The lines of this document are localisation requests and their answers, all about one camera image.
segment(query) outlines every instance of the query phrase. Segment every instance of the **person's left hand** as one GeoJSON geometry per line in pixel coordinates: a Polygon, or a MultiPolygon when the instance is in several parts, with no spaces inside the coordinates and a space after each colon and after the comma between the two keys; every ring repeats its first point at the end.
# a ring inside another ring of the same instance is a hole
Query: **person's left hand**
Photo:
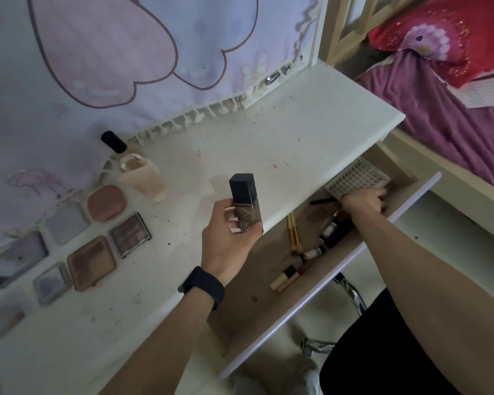
{"type": "Polygon", "coordinates": [[[247,255],[255,242],[262,237],[263,225],[258,222],[246,233],[232,233],[239,222],[226,220],[226,209],[234,206],[233,199],[222,199],[214,203],[209,225],[203,229],[203,251],[201,268],[226,286],[240,272],[247,255]]]}

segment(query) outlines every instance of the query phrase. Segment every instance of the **red pillow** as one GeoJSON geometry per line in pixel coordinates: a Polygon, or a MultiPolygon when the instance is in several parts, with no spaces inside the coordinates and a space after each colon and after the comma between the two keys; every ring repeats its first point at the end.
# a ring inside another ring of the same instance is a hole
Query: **red pillow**
{"type": "Polygon", "coordinates": [[[429,0],[368,33],[386,51],[412,49],[454,87],[494,69],[494,0],[429,0]]]}

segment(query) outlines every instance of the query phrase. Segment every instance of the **watch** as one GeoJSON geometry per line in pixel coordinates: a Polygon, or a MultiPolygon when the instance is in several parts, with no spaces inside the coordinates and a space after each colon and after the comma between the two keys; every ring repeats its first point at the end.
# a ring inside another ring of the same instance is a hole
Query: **watch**
{"type": "Polygon", "coordinates": [[[225,287],[216,277],[210,273],[205,272],[200,266],[194,268],[194,270],[186,278],[185,282],[178,287],[178,291],[186,294],[192,287],[198,287],[205,291],[214,300],[215,310],[223,301],[225,295],[225,287]]]}

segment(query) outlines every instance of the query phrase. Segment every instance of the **black pants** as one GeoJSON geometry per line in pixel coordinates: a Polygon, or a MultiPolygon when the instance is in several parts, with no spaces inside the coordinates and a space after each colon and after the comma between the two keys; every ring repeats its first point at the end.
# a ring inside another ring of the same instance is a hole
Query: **black pants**
{"type": "Polygon", "coordinates": [[[320,372],[324,395],[459,394],[402,319],[388,290],[349,327],[320,372]]]}

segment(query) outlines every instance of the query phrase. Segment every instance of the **open drawer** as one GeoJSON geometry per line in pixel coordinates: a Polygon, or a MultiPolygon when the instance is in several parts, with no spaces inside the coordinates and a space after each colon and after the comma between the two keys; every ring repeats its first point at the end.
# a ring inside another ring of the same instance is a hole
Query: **open drawer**
{"type": "MultiPolygon", "coordinates": [[[[428,191],[440,174],[415,179],[404,172],[390,155],[382,144],[376,144],[362,154],[392,178],[392,190],[386,198],[384,214],[393,221],[428,191]]],[[[322,198],[322,195],[328,194],[321,189],[313,198],[322,198]]],[[[313,224],[307,219],[312,208],[308,199],[294,212],[300,241],[307,250],[320,245],[318,235],[323,230],[322,222],[313,224]]],[[[293,258],[290,256],[285,219],[265,233],[240,273],[227,286],[222,304],[208,320],[222,346],[227,365],[220,378],[232,373],[364,247],[359,233],[353,230],[333,249],[315,259],[295,283],[277,293],[269,285],[292,263],[293,258]]]]}

